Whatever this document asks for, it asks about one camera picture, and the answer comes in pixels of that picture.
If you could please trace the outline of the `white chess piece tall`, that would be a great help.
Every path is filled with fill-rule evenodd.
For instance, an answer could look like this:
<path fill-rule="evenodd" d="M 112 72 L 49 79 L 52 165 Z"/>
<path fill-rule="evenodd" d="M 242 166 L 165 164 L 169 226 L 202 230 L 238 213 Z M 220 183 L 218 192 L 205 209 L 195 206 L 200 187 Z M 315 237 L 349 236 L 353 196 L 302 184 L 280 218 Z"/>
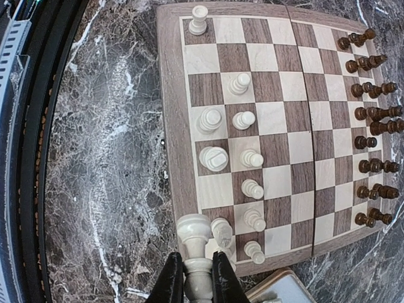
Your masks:
<path fill-rule="evenodd" d="M 201 113 L 198 118 L 197 126 L 202 133 L 213 133 L 220 127 L 222 119 L 222 113 L 210 107 Z"/>

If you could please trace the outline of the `white rook chess piece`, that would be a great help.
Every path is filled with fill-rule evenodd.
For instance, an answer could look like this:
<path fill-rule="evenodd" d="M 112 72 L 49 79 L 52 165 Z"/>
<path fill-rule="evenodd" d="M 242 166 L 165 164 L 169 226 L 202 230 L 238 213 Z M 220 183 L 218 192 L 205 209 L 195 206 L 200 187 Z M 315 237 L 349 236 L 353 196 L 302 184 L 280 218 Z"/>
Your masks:
<path fill-rule="evenodd" d="M 177 235 L 185 247 L 184 293 L 190 302 L 213 300 L 211 269 L 213 261 L 205 256 L 211 234 L 210 219 L 198 213 L 184 215 L 177 221 Z"/>

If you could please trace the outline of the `white knight chess piece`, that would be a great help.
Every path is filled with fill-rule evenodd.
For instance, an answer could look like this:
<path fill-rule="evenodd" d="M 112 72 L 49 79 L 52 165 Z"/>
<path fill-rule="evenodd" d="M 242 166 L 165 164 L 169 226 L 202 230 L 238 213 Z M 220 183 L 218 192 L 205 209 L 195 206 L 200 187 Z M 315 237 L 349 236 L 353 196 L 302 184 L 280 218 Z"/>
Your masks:
<path fill-rule="evenodd" d="M 229 221 L 225 218 L 214 219 L 211 223 L 211 231 L 217 243 L 215 250 L 233 255 L 235 253 L 235 238 Z"/>

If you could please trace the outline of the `white chess piece pair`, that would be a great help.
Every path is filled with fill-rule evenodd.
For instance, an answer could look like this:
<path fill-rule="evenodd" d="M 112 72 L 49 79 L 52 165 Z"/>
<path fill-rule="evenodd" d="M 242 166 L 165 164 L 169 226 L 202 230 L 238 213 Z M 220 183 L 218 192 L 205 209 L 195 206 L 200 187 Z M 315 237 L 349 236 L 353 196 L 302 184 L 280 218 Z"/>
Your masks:
<path fill-rule="evenodd" d="M 260 167 L 264 162 L 261 154 L 253 149 L 246 149 L 240 154 L 241 164 L 245 167 Z"/>

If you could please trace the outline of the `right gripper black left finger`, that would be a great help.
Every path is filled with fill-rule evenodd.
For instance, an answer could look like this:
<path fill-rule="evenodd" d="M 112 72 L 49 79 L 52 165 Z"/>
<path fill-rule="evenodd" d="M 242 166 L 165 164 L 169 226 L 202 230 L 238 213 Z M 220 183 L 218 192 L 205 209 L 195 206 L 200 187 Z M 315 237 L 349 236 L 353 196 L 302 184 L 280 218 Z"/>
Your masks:
<path fill-rule="evenodd" d="M 155 286 L 145 303 L 183 303 L 184 302 L 184 270 L 182 256 L 172 252 L 158 276 Z"/>

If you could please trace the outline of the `white bishop chess piece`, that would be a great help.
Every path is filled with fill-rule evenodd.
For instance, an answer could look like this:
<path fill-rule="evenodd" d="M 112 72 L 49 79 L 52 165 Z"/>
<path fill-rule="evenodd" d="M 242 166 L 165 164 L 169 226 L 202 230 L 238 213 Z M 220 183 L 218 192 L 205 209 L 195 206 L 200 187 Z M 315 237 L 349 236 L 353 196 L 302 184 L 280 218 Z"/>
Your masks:
<path fill-rule="evenodd" d="M 254 208 L 249 208 L 243 215 L 244 223 L 256 232 L 262 232 L 266 228 L 266 221 L 260 212 Z"/>

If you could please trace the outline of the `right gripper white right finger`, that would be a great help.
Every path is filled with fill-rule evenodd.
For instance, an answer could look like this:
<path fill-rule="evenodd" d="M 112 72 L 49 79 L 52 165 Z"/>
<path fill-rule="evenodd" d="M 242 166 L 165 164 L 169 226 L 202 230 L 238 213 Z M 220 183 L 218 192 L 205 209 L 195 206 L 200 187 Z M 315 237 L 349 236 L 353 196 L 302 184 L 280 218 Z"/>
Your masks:
<path fill-rule="evenodd" d="M 213 254 L 212 266 L 212 289 L 213 302 L 216 303 L 232 303 L 245 302 L 249 303 L 227 255 L 224 252 L 215 252 Z"/>

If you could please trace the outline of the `white chess piece corner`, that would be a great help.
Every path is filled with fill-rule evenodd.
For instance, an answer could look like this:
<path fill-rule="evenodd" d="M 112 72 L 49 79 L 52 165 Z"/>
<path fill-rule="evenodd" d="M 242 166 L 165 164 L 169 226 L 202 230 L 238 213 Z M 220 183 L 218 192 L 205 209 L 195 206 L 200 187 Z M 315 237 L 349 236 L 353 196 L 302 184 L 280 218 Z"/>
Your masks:
<path fill-rule="evenodd" d="M 202 35 L 206 32 L 208 8 L 197 5 L 192 10 L 192 20 L 189 23 L 189 31 L 192 35 Z"/>

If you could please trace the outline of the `white pawn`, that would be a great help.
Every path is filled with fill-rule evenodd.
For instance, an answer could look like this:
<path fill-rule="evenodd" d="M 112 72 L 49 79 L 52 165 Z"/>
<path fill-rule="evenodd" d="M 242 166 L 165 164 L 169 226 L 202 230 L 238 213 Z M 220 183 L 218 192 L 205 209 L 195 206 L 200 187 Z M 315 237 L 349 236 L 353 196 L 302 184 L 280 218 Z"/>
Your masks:
<path fill-rule="evenodd" d="M 245 254 L 251 258 L 254 264 L 262 264 L 265 261 L 264 252 L 256 241 L 249 241 L 244 245 Z"/>
<path fill-rule="evenodd" d="M 251 111 L 238 112 L 232 118 L 233 126 L 238 130 L 245 130 L 253 125 L 256 121 L 256 116 Z"/>
<path fill-rule="evenodd" d="M 242 95 L 248 90 L 250 83 L 250 75 L 247 73 L 240 73 L 229 83 L 229 90 L 234 95 Z"/>

